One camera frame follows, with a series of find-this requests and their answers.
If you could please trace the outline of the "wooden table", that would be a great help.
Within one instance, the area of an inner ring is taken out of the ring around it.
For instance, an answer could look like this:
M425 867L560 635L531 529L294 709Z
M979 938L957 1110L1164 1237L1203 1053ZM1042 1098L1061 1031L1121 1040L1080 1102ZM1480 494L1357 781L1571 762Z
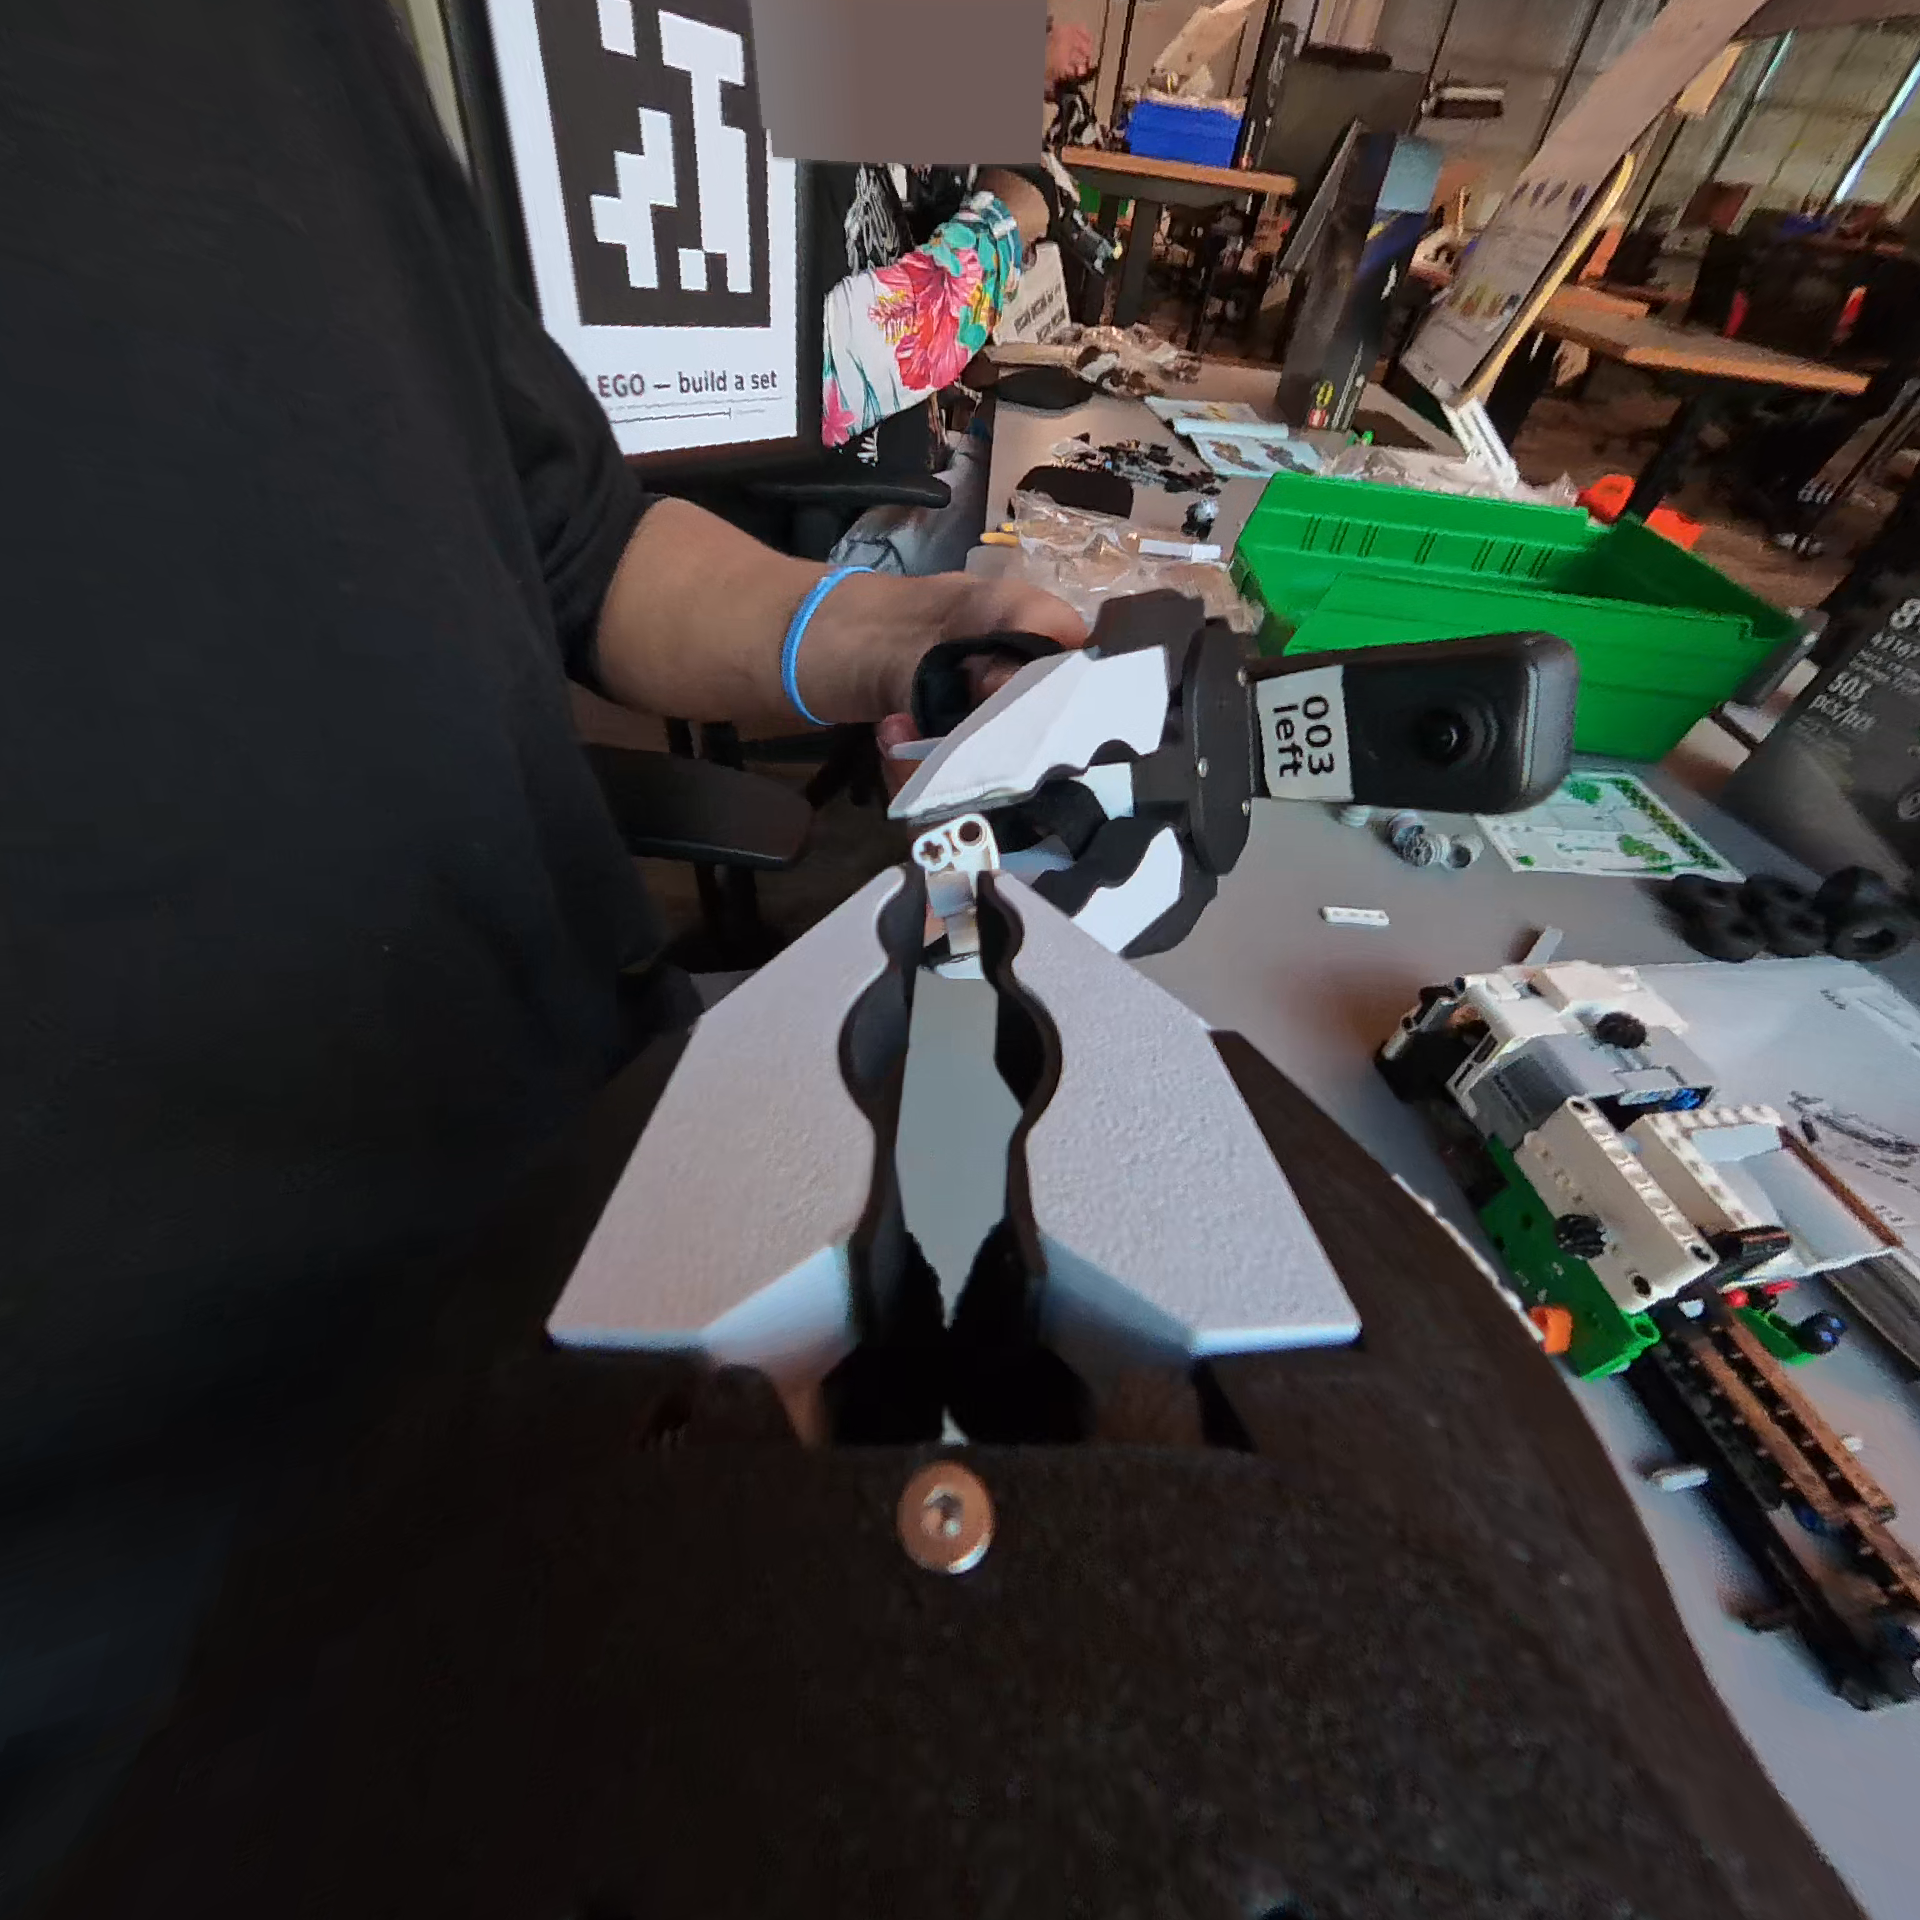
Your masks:
M1115 234L1124 202L1133 207L1121 249L1121 265L1112 273L1112 321L1121 329L1140 319L1147 267L1169 207L1216 207L1230 201L1259 202L1267 199L1291 201L1301 190L1293 176L1186 159L1157 159L1124 151L1068 145L1061 159L1080 184L1097 192L1094 227L1102 234Z
M1526 321L1561 345L1584 347L1601 360L1667 377L1681 399L1660 446L1636 475L1624 515L1648 521L1684 483L1692 456L1708 424L1723 417L1732 399L1753 393L1811 393L1857 397L1869 375L1833 367L1720 334L1670 327L1624 302L1560 290Z

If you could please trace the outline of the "blue wristband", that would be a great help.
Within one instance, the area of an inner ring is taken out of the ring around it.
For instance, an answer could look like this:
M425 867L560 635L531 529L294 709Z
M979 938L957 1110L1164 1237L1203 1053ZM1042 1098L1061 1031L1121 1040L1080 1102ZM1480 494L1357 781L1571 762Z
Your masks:
M841 584L874 578L875 573L877 569L866 565L829 566L812 586L808 586L797 608L786 619L778 658L780 689L788 711L795 713L810 729L825 731L829 726L829 721L810 705L800 687L800 658L810 627Z

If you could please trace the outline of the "dark standing cardboard box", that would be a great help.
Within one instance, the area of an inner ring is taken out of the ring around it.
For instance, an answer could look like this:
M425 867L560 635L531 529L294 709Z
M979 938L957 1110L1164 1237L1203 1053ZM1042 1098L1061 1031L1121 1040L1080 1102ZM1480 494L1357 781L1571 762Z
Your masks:
M1316 178L1280 256L1288 309L1278 417L1345 430L1360 405L1386 321L1427 233L1444 149L1354 120Z

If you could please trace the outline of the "pile of black lego pieces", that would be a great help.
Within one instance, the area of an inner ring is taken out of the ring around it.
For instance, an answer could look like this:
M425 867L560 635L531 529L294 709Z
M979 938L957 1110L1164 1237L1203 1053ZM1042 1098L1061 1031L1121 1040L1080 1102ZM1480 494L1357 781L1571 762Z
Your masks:
M1058 439L1046 461L1070 470L1106 472L1131 489L1169 495L1218 495L1220 478L1212 469L1190 463L1177 446L1153 439L1121 439L1094 442L1090 437Z

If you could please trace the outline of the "blue plastic bin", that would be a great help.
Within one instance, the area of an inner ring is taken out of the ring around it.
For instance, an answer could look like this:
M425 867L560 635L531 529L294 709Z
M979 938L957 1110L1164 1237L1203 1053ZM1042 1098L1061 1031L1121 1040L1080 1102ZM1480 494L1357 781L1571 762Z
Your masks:
M1124 115L1123 149L1147 159L1234 166L1243 99L1190 99L1144 94Z

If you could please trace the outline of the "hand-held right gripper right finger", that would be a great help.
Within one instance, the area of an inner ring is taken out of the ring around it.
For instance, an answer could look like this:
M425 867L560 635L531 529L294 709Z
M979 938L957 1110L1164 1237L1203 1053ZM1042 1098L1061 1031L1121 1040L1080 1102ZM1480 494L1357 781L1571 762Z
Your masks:
M979 885L1000 1207L977 1407L1093 1409L1214 1360L1348 1349L1360 1310L1214 1027L1035 887Z

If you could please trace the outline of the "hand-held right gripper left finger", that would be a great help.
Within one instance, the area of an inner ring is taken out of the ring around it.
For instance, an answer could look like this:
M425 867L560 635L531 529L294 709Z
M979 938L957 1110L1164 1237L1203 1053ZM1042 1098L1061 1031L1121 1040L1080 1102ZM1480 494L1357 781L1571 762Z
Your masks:
M560 1349L742 1366L810 1445L906 1258L897 1126L925 885L872 879L690 1031L564 1289Z

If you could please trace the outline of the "stack of instruction booklets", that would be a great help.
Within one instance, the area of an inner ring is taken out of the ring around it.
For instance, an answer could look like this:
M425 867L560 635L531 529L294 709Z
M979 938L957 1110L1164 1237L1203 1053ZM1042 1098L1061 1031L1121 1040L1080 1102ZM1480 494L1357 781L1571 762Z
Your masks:
M1725 1170L1779 1209L1804 1275L1915 1353L1917 1024L1882 975L1830 958L1648 967L1721 1103L1779 1112L1782 1142Z

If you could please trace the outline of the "small white lego beam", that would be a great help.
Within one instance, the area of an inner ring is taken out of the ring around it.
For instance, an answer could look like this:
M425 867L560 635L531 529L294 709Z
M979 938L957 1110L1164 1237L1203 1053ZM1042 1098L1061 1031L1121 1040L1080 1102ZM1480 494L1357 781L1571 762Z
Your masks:
M990 819L971 810L925 827L915 861L925 889L921 962L937 975L981 979L979 889L1001 866Z

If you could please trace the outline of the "wooden instruction board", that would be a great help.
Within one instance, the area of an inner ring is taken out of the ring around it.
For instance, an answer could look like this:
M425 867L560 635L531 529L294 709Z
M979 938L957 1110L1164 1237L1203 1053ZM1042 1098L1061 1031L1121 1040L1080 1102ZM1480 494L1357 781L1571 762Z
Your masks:
M1526 159L1412 334L1401 365L1438 402L1482 475L1505 483L1521 478L1489 414L1507 359L1620 201L1641 135L1741 39L1760 8L1667 5Z

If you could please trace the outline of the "black lego tyre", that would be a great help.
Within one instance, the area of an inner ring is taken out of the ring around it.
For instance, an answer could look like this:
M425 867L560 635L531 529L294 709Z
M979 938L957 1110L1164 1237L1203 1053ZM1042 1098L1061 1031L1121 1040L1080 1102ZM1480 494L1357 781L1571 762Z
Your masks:
M1723 963L1741 963L1770 951L1768 933L1748 914L1740 882L1686 872L1651 891L1693 952Z
M1882 963L1907 952L1917 937L1908 902L1865 866L1824 877L1813 893L1813 914L1822 926L1822 951L1850 963Z
M1740 907L1765 952L1811 958L1829 949L1829 923L1818 911L1813 893L1793 879L1762 872L1747 877L1740 887Z

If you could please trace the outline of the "person's left forearm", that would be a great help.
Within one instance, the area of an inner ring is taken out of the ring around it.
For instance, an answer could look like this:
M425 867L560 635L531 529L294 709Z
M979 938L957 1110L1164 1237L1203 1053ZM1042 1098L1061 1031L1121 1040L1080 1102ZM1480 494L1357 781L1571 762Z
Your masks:
M616 565L593 635L593 687L612 705L681 721L746 729L797 718L785 640L822 576L820 562L664 498Z

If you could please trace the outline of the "clear plastic bags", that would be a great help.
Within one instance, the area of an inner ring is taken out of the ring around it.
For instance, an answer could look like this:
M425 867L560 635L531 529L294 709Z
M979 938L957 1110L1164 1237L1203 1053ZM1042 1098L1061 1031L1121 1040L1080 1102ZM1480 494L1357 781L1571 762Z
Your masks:
M987 525L968 558L970 570L1053 592L1086 621L1124 597L1174 592L1238 632L1258 624L1220 542L1070 509L1045 495L1019 494L1019 501L1019 515Z

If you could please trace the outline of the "dark lego box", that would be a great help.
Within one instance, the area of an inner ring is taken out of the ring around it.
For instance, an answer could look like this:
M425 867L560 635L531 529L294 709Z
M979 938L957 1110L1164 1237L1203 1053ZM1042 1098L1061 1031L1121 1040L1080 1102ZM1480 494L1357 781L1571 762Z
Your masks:
M1822 872L1868 866L1915 879L1915 566L1837 621L1837 654L1736 767L1720 803Z

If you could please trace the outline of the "partly built lego truck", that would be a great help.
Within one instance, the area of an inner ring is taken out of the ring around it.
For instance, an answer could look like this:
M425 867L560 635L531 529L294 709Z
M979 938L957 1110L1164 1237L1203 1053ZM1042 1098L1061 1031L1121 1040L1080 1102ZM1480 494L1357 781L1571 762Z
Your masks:
M1425 986L1376 1066L1422 1110L1549 1355L1624 1378L1790 1629L1864 1711L1915 1699L1917 1570L1897 1503L1796 1383L1850 1331L1806 1307L1779 1209L1725 1170L1782 1142L1721 1103L1633 967L1505 967Z

